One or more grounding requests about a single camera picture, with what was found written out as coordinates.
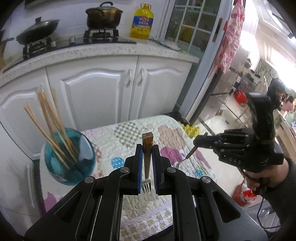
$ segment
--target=blue polka dot circle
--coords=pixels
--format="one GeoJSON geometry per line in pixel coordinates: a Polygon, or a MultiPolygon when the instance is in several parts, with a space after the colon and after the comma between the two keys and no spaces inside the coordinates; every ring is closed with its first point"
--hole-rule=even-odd
{"type": "Polygon", "coordinates": [[[203,172],[202,172],[201,170],[196,170],[196,171],[195,171],[195,175],[197,175],[198,177],[201,177],[201,176],[203,176],[204,174],[203,174],[203,172]]]}
{"type": "Polygon", "coordinates": [[[111,165],[115,168],[121,168],[124,166],[124,160],[121,157],[115,157],[111,161],[111,165]]]}

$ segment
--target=wooden fork handle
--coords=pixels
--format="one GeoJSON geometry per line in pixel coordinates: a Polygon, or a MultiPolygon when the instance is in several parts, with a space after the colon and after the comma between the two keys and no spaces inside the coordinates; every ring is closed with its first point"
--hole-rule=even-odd
{"type": "Polygon", "coordinates": [[[143,156],[144,156],[144,175],[145,175],[145,181],[148,181],[150,163],[151,163],[151,153],[152,153],[152,146],[153,146],[153,133],[148,132],[148,133],[142,134],[142,141],[143,141],[143,156]]]}

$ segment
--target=ceiling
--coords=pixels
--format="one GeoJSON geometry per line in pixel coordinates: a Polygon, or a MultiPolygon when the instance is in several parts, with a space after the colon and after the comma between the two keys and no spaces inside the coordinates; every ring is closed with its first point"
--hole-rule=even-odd
{"type": "Polygon", "coordinates": [[[259,24],[256,40],[260,56],[276,70],[276,56],[282,55],[289,62],[296,63],[296,41],[291,40],[289,27],[278,11],[267,0],[253,0],[259,24]]]}

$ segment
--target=quilted tablecloth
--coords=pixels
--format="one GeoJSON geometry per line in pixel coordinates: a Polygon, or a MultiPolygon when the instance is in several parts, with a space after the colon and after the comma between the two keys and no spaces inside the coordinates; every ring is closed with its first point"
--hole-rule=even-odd
{"type": "MultiPolygon", "coordinates": [[[[100,178],[122,167],[125,159],[134,155],[136,145],[142,143],[142,133],[150,131],[154,135],[154,144],[159,145],[160,154],[169,158],[172,166],[176,166],[193,147],[192,139],[187,136],[181,125],[166,115],[82,131],[96,152],[96,165],[92,176],[100,178]]],[[[180,165],[180,169],[191,177],[200,178],[207,175],[215,179],[211,167],[198,150],[190,160],[180,165]]],[[[138,196],[125,195],[123,198],[121,241],[144,240],[172,225],[171,196],[156,195],[152,165],[149,175],[152,192],[141,192],[138,196]]],[[[51,177],[44,161],[44,148],[40,158],[40,178],[46,211],[74,187],[63,185],[51,177]]]]}

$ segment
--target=gas stove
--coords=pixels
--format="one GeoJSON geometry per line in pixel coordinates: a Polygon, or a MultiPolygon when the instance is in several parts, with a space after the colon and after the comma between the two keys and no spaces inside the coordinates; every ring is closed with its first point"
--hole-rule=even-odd
{"type": "Polygon", "coordinates": [[[41,39],[37,42],[30,43],[23,48],[23,55],[15,60],[15,64],[6,68],[3,72],[12,67],[39,55],[73,46],[101,44],[101,43],[130,43],[136,42],[118,36],[118,30],[113,28],[105,29],[87,29],[83,37],[81,35],[71,36],[67,39],[52,41],[50,37],[41,39]]]}

